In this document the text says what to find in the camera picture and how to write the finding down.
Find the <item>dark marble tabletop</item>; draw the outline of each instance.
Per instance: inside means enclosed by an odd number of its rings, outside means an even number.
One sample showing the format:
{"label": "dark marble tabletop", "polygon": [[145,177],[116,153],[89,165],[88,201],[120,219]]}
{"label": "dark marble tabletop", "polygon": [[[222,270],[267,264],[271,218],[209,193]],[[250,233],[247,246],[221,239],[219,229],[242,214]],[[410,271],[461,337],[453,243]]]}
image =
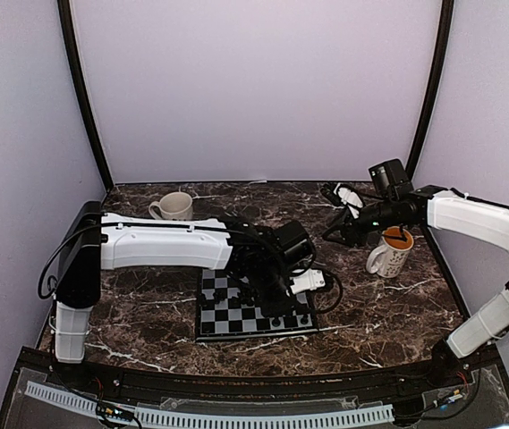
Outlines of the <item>dark marble tabletop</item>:
{"label": "dark marble tabletop", "polygon": [[[368,183],[356,183],[371,191]],[[430,357],[431,346],[462,321],[420,231],[402,273],[382,279],[365,271],[373,246],[324,242],[336,210],[316,182],[124,185],[113,189],[107,212],[150,217],[148,204],[182,190],[194,199],[194,219],[240,215],[279,226],[299,220],[318,250],[316,266],[338,273],[344,299],[319,316],[321,332],[296,337],[197,343],[195,293],[199,269],[134,267],[102,273],[102,298],[91,314],[86,359],[177,374],[273,376],[332,374],[399,366]],[[316,299],[318,307],[335,291]],[[41,349],[48,349],[49,330]]]}

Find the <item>mug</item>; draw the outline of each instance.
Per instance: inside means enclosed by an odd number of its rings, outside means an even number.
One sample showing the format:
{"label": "mug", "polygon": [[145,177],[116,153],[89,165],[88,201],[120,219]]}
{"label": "mug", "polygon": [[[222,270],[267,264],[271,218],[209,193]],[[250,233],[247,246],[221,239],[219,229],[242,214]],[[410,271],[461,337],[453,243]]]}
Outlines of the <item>mug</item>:
{"label": "mug", "polygon": [[186,192],[171,192],[162,197],[158,202],[153,201],[148,206],[148,212],[154,219],[167,221],[191,221],[192,220],[192,197]]}
{"label": "mug", "polygon": [[387,279],[396,277],[413,248],[412,235],[406,230],[403,230],[403,235],[405,240],[400,240],[402,235],[398,226],[383,231],[379,246],[369,255],[365,269]]}

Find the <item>mug handle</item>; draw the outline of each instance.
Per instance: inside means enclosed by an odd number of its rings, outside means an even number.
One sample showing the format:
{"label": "mug handle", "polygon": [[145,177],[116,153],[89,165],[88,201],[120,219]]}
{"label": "mug handle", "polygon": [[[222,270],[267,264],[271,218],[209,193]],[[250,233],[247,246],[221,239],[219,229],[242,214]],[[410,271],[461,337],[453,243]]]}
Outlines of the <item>mug handle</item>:
{"label": "mug handle", "polygon": [[378,248],[374,248],[373,251],[369,254],[368,262],[365,264],[365,269],[368,270],[368,273],[375,274],[381,268],[381,263],[379,261],[379,257],[381,257],[384,253],[387,252],[387,246],[379,246]]}
{"label": "mug handle", "polygon": [[158,201],[153,201],[152,203],[150,203],[148,205],[148,212],[150,214],[150,216],[153,218],[153,219],[158,219],[158,220],[162,220],[163,218],[160,216],[159,213],[161,213],[161,210],[160,210],[160,207],[158,206]]}

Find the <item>patterned mug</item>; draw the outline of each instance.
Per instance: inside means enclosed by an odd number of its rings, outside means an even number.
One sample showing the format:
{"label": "patterned mug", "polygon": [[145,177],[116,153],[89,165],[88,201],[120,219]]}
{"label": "patterned mug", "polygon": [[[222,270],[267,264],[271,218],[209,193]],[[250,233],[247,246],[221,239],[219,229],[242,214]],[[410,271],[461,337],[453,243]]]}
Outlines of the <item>patterned mug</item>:
{"label": "patterned mug", "polygon": [[369,254],[365,269],[387,279],[396,277],[402,270],[407,256],[413,248],[413,237],[398,226],[383,231],[379,246]]}

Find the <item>white wall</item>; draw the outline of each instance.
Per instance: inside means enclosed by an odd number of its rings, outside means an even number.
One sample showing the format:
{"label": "white wall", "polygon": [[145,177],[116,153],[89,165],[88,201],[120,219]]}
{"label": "white wall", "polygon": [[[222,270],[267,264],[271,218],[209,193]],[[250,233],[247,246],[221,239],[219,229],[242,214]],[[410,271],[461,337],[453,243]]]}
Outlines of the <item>white wall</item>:
{"label": "white wall", "polygon": [[[437,105],[415,185],[455,186],[509,204],[509,2],[455,2]],[[437,240],[471,311],[509,280],[502,250],[451,232]],[[509,334],[499,342],[509,373]]]}
{"label": "white wall", "polygon": [[440,0],[72,3],[117,182],[367,180],[406,161]]}
{"label": "white wall", "polygon": [[0,1],[0,404],[47,314],[39,271],[83,201],[103,195],[56,1]]}

